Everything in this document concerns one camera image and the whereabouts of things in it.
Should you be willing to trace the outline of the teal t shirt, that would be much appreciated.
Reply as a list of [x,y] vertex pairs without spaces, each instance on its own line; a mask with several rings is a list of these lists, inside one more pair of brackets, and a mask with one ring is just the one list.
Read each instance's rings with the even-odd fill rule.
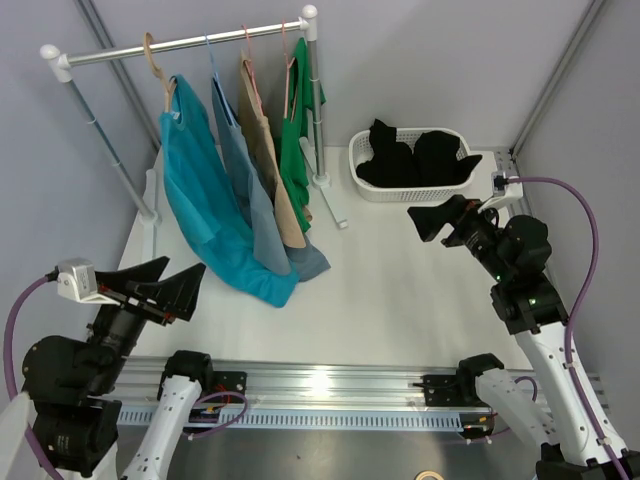
[[253,253],[243,218],[210,130],[207,111],[187,80],[172,77],[169,110],[159,117],[168,203],[193,252],[229,286],[274,307],[286,305],[299,277],[279,275]]

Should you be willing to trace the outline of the grey blue t shirt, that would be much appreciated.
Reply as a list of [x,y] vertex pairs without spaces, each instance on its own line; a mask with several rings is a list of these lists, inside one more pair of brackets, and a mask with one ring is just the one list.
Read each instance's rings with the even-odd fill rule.
[[225,169],[243,218],[253,232],[253,257],[274,274],[297,273],[302,282],[329,270],[329,261],[311,244],[305,234],[305,248],[294,249],[283,244],[272,201],[262,185],[239,123],[239,110],[234,111],[238,126],[230,126],[213,85],[213,79],[211,84],[212,103]]

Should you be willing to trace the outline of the light blue wire hanger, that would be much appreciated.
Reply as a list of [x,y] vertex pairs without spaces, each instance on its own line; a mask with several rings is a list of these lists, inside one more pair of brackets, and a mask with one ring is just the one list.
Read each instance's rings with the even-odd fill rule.
[[207,50],[209,53],[209,58],[210,58],[210,63],[211,63],[211,68],[212,68],[212,79],[213,79],[213,85],[216,89],[216,92],[218,94],[219,100],[221,102],[221,105],[224,109],[225,115],[227,117],[227,122],[229,123],[230,126],[233,127],[237,127],[237,117],[235,115],[234,110],[232,109],[232,107],[230,106],[226,95],[224,94],[224,90],[220,81],[220,77],[219,77],[219,72],[218,72],[218,68],[217,68],[217,64],[216,64],[216,59],[215,59],[215,55],[214,55],[214,50],[212,47],[212,43],[208,40],[208,38],[205,38],[206,40],[206,45],[207,45]]

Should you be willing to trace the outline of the beige wooden hanger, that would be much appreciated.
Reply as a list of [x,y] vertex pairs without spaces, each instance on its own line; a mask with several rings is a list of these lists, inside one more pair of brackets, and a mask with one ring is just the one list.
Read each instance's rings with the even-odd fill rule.
[[164,70],[156,64],[151,51],[151,45],[153,44],[153,42],[154,42],[154,38],[152,34],[150,32],[145,32],[143,36],[143,42],[142,42],[144,56],[149,65],[151,73],[162,84],[162,88],[164,92],[164,112],[169,113],[171,111],[172,99],[173,99],[174,92],[176,90],[177,83],[173,77],[168,77],[164,73]]

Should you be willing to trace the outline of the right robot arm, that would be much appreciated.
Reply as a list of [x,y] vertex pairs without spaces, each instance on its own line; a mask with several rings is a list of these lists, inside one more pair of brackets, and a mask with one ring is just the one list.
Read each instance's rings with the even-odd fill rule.
[[443,245],[466,247],[495,280],[492,306],[533,367],[549,409],[541,410],[523,394],[492,354],[460,361],[458,398],[489,405],[523,443],[538,450],[539,479],[638,478],[638,452],[608,421],[566,336],[568,314],[544,273],[552,252],[547,226],[517,215],[499,227],[495,209],[462,195],[436,207],[411,207],[408,214],[424,242],[451,225]]

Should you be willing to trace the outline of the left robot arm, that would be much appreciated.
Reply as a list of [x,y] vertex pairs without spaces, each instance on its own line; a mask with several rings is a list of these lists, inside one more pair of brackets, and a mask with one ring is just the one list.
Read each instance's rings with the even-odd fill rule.
[[[197,263],[168,278],[166,256],[113,272],[82,258],[59,263],[27,287],[12,305],[4,329],[3,368],[11,399],[25,394],[35,408],[24,437],[52,479],[113,479],[117,419],[122,404],[108,399],[148,323],[188,321],[206,267]],[[98,306],[85,340],[50,335],[36,342],[15,378],[13,336],[28,297],[49,283],[59,296]]]

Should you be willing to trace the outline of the green t shirt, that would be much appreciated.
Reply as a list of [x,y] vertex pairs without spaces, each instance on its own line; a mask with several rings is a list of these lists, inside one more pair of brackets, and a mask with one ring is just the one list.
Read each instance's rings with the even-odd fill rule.
[[285,84],[285,116],[280,138],[279,172],[295,217],[303,233],[310,228],[309,179],[299,140],[308,135],[308,114],[312,109],[312,84],[307,44],[300,38],[293,50]]

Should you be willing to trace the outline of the beige t shirt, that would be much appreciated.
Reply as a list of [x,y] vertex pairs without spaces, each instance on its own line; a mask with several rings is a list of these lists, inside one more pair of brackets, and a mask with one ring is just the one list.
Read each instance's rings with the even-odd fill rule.
[[246,69],[247,54],[241,52],[239,66],[239,123],[245,136],[249,153],[252,155],[262,185],[272,201],[274,216],[283,244],[286,247],[302,249],[307,246],[306,238],[295,217],[289,196],[280,176],[274,140],[267,116],[261,117]]

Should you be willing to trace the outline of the black garment in basket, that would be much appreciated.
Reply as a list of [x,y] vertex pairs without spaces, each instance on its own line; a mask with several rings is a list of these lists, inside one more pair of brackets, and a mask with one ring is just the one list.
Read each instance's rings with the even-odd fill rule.
[[356,167],[362,180],[379,188],[443,187],[464,183],[481,154],[457,158],[458,136],[435,130],[421,133],[413,147],[396,139],[397,129],[375,119],[369,129],[371,160]]

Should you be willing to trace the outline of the white plastic laundry basket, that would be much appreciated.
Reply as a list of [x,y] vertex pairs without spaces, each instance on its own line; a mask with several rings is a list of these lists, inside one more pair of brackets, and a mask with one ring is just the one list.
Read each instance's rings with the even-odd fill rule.
[[[404,142],[413,148],[418,138],[423,133],[431,131],[443,131],[459,139],[459,148],[456,152],[458,161],[469,157],[472,151],[466,139],[457,131],[448,128],[398,128],[396,130],[396,140]],[[367,201],[371,202],[435,202],[441,203],[448,200],[452,195],[463,194],[472,184],[474,173],[470,173],[468,178],[458,185],[435,186],[435,187],[406,187],[406,188],[380,188],[373,186],[357,175],[357,167],[373,158],[373,147],[369,142],[369,130],[362,130],[354,134],[348,144],[349,168],[352,179],[359,194]]]

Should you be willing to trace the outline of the white metal clothes rack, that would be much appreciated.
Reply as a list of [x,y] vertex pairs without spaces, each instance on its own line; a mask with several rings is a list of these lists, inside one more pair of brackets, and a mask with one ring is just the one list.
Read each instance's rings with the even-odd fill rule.
[[[337,190],[331,186],[331,177],[327,171],[325,159],[317,15],[318,12],[315,6],[306,5],[303,7],[302,13],[296,21],[152,43],[149,50],[152,53],[165,53],[246,38],[251,39],[254,37],[284,34],[289,31],[301,31],[307,43],[310,67],[313,101],[311,111],[313,138],[301,139],[300,147],[302,148],[307,166],[313,173],[312,184],[324,197],[337,227],[345,229],[348,227],[346,212],[342,208]],[[83,54],[66,54],[51,44],[45,44],[40,48],[40,57],[47,63],[57,81],[67,88],[67,91],[75,101],[87,125],[92,127],[97,133],[101,145],[105,148],[107,158],[111,161],[111,165],[115,168],[124,187],[138,209],[127,244],[134,247],[133,258],[140,262],[153,260],[157,256],[157,234],[162,226],[162,217],[157,211],[158,200],[160,198],[158,173],[154,168],[147,170],[144,192],[139,193],[136,190],[130,175],[116,153],[111,141],[77,87],[71,70],[74,67],[84,65],[112,62],[114,64],[112,70],[116,74],[116,79],[124,86],[127,97],[134,101],[134,110],[139,114],[143,114],[144,109],[141,101],[135,95],[133,84],[124,66],[122,66],[121,61],[125,58],[138,57],[144,54],[144,47],[141,45],[127,48],[113,47]]]

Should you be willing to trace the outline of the tape roll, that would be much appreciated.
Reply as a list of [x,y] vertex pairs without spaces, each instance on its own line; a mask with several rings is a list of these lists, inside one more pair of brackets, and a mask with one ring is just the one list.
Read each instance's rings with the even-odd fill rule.
[[433,470],[423,470],[416,474],[414,480],[444,480],[444,477]]

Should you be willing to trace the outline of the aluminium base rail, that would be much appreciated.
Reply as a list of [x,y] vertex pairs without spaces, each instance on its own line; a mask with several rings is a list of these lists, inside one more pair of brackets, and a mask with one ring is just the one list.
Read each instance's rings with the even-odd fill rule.
[[[109,398],[156,403],[167,358],[131,357]],[[453,375],[455,367],[321,365],[214,359],[216,372],[245,372],[254,409],[410,411],[426,409],[414,383],[425,374]]]

